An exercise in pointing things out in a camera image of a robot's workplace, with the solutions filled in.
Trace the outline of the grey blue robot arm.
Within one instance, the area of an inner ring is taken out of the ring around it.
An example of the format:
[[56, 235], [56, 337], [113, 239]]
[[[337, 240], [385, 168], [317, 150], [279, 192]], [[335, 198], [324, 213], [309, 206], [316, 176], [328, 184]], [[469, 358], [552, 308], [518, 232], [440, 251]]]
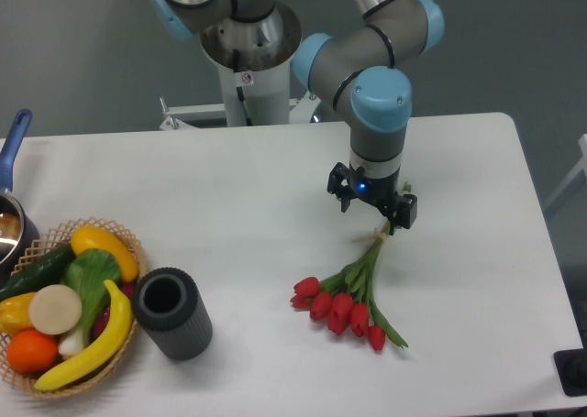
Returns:
[[407, 229], [417, 199], [397, 183], [412, 87], [398, 65], [436, 46], [445, 20], [433, 0], [356, 0], [363, 26], [344, 39], [304, 37], [279, 0], [149, 0], [177, 38], [198, 37], [220, 78], [229, 126], [291, 121], [290, 80], [328, 105], [350, 129], [348, 163], [327, 191], [343, 208], [361, 200]]

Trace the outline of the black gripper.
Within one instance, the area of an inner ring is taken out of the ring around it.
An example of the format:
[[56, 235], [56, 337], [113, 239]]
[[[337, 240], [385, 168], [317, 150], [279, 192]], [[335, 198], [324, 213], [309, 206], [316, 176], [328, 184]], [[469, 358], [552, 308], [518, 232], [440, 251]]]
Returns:
[[398, 177], [399, 170], [383, 178], [372, 178], [365, 175], [362, 167], [355, 170], [338, 162], [328, 175], [327, 192], [336, 196], [342, 213], [354, 199], [377, 205], [389, 222], [384, 231], [393, 236], [398, 228], [410, 229], [417, 218], [417, 197], [397, 192]]

